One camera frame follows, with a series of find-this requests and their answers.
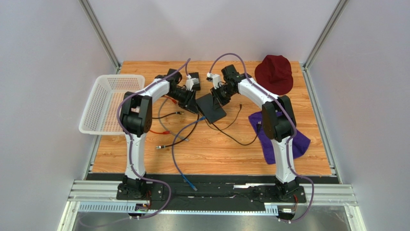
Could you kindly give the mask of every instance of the laundry basket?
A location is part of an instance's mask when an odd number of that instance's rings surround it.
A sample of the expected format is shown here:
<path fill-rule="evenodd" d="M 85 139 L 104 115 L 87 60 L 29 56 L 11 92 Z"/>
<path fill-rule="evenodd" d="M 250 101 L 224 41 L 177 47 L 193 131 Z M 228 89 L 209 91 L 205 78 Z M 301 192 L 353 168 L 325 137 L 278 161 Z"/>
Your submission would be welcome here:
<path fill-rule="evenodd" d="M 95 80 L 78 129 L 92 135 L 122 135 L 116 113 L 127 91 L 144 88 L 140 75 L 103 75 Z"/>

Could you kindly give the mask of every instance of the wooden surface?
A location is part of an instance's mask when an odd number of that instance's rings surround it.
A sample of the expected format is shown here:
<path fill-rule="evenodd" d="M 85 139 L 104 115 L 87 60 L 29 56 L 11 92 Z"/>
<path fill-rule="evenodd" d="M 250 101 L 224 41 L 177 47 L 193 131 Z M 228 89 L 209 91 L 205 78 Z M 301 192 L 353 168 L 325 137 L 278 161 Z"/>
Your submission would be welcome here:
<path fill-rule="evenodd" d="M 145 77 L 145 85 L 152 82 L 158 74 L 166 74 L 169 68 L 177 69 L 184 62 L 124 62 L 122 74 L 139 74 Z M 254 76 L 255 67 L 260 61 L 246 62 L 246 69 Z M 201 78 L 201 91 L 197 92 L 197 98 L 210 92 L 212 83 L 205 80 L 212 62 L 190 62 L 189 72 L 199 72 Z M 238 72 L 243 73 L 240 62 L 220 61 L 213 73 L 234 64 Z M 298 62 L 291 62 L 294 86 L 287 95 L 292 101 L 297 128 L 300 132 L 311 139 L 308 151 L 302 157 L 295 160 L 295 168 L 299 174 L 304 175 L 330 175 L 330 168 L 325 150 L 320 138 L 318 126 L 313 114 L 310 99 Z M 156 117 L 160 104 L 164 98 L 159 99 L 153 106 L 153 115 Z M 229 104 L 224 106 L 227 116 L 216 122 L 219 128 L 225 128 L 231 123 L 242 102 L 243 108 L 236 122 L 226 133 L 232 135 L 242 143 L 248 143 L 255 137 L 248 116 L 260 109 L 249 99 L 242 95 L 234 95 Z M 170 100 L 167 101 L 161 111 L 166 115 L 175 111 L 183 111 Z M 183 115 L 172 115 L 163 119 L 163 123 L 173 132 L 177 133 L 188 123 L 197 119 L 197 115 L 185 112 Z M 164 131 L 157 120 L 151 127 L 154 131 Z M 183 131 L 187 135 L 192 128 Z M 268 165 L 263 157 L 259 140 L 248 146 L 241 146 L 220 133 L 210 129 L 204 121 L 201 121 L 195 132 L 190 136 L 189 142 L 182 142 L 175 146 L 175 156 L 180 169 L 186 174 L 241 174 L 241 175 L 270 175 L 275 174 L 276 165 Z M 149 132 L 145 143 L 145 167 L 148 173 L 177 173 L 171 156 L 171 148 L 162 150 L 155 149 L 158 145 L 171 144 L 172 135 L 159 135 Z M 124 136 L 103 136 L 94 162 L 93 172 L 125 172 L 127 164 L 127 146 Z"/>

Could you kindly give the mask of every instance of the cable connector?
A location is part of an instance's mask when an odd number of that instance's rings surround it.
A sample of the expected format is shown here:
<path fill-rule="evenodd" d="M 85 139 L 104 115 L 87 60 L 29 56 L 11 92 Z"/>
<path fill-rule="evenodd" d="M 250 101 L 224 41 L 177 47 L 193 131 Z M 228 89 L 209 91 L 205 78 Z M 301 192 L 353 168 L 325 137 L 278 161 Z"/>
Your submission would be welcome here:
<path fill-rule="evenodd" d="M 279 209 L 279 212 L 282 212 L 282 213 L 295 213 L 291 208 L 282 208 L 282 209 Z"/>
<path fill-rule="evenodd" d="M 256 133 L 259 134 L 261 129 L 262 129 L 262 123 L 259 121 L 256 125 Z"/>

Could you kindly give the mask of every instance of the purple fabric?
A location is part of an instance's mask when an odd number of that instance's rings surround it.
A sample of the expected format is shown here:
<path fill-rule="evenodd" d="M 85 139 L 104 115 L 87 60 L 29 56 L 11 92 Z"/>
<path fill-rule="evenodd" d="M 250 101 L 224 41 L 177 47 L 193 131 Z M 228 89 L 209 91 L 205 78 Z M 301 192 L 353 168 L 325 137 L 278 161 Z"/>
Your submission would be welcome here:
<path fill-rule="evenodd" d="M 281 116 L 282 112 L 277 112 L 277 116 Z M 249 122 L 251 123 L 254 131 L 256 132 L 256 125 L 259 121 L 262 121 L 262 113 L 256 112 L 249 116 Z M 265 161 L 267 164 L 272 165 L 275 164 L 275 154 L 273 153 L 273 146 L 270 139 L 265 135 L 263 128 L 260 130 L 258 134 L 258 138 L 262 145 L 263 156 L 265 157 Z M 309 147 L 310 139 L 303 135 L 302 133 L 297 131 L 296 136 L 293 138 L 293 158 L 299 158 L 305 154 L 307 148 Z"/>

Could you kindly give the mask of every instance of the hat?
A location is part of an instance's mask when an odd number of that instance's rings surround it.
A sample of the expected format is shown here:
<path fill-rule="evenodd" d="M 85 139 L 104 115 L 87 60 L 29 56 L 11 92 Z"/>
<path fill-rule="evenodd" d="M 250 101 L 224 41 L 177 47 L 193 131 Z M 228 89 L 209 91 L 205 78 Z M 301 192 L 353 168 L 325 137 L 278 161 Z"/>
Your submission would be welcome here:
<path fill-rule="evenodd" d="M 255 78 L 258 84 L 277 95 L 287 94 L 293 87 L 290 62 L 281 55 L 267 55 L 256 67 Z"/>

